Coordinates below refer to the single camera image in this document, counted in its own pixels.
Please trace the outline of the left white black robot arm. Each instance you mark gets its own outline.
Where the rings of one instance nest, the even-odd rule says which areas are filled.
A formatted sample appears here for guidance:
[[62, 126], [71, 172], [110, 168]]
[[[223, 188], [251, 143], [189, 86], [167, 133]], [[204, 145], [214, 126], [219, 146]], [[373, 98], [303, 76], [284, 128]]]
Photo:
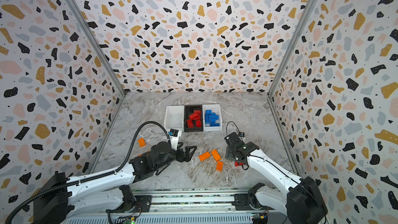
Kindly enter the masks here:
[[65, 173], [48, 180], [33, 201], [34, 223], [60, 224], [68, 217], [92, 209], [129, 211], [135, 205], [130, 185], [160, 175], [172, 162], [191, 161], [196, 146], [176, 149], [169, 142], [159, 142], [127, 162], [87, 176], [68, 178]]

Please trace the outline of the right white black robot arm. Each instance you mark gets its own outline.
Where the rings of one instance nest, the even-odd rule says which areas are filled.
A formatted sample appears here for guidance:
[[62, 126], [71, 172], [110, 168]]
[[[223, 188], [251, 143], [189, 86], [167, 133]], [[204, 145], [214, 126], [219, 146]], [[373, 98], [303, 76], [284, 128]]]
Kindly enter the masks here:
[[227, 157], [244, 170], [254, 169], [267, 178], [276, 189], [257, 183], [245, 194], [235, 194], [236, 210], [252, 209], [255, 224], [265, 224], [269, 210], [285, 215], [292, 224], [326, 224], [327, 207], [317, 183], [310, 177], [301, 178], [268, 157], [256, 144], [245, 143], [242, 133], [232, 132], [225, 139]]

